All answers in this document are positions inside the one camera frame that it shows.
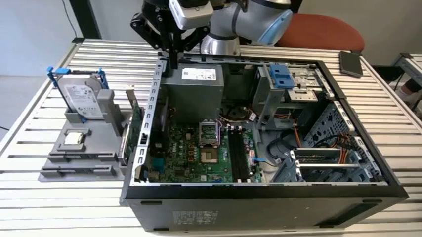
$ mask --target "white sticker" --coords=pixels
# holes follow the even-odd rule
[[[253,122],[253,121],[254,121],[254,118],[256,118],[256,114],[252,112],[250,115],[249,115],[249,121]]]
[[[76,112],[86,119],[102,119],[102,113],[90,87],[85,85],[65,85],[64,89]]]
[[[181,71],[182,80],[216,80],[214,69],[184,68]]]

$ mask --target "blue drive latch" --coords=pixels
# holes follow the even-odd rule
[[[269,76],[275,88],[292,89],[295,87],[295,82],[292,81],[285,65],[269,64]]]

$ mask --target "green motherboard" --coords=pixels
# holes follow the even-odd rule
[[[197,124],[170,126],[168,152],[161,161],[162,168],[152,168],[153,172],[149,173],[152,182],[236,182],[232,178],[226,129],[221,129],[220,134],[214,134],[212,126],[202,126],[201,133],[198,132]],[[204,138],[209,141],[217,135],[218,145],[204,145]],[[250,182],[260,182],[258,166],[250,164],[248,156],[249,150],[256,153],[250,131],[242,129],[241,136],[249,179]]]

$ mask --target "smartphone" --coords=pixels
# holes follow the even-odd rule
[[[353,77],[361,77],[361,65],[359,55],[341,51],[339,54],[340,72]]]

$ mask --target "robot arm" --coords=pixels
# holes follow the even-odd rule
[[[291,18],[288,6],[289,0],[144,0],[130,27],[176,69],[177,55],[205,36],[201,53],[206,54],[237,55],[237,36],[264,44],[276,42]],[[182,39],[188,29],[194,30]]]

